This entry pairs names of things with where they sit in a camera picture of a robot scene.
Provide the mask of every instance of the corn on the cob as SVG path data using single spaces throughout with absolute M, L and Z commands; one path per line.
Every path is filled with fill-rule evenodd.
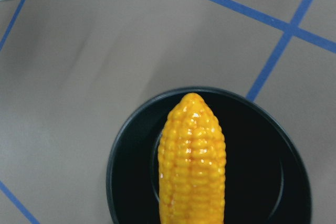
M 161 224 L 223 224 L 224 135 L 198 94 L 169 113 L 158 160 Z

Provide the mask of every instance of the black plate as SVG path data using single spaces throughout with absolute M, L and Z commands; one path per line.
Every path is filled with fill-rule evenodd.
M 190 87 L 151 99 L 120 130 L 109 157 L 106 180 L 114 224 L 160 223 L 156 152 L 159 135 L 169 111 L 190 92 L 203 97 L 225 135 L 225 223 L 310 223 L 307 173 L 281 126 L 239 95 Z

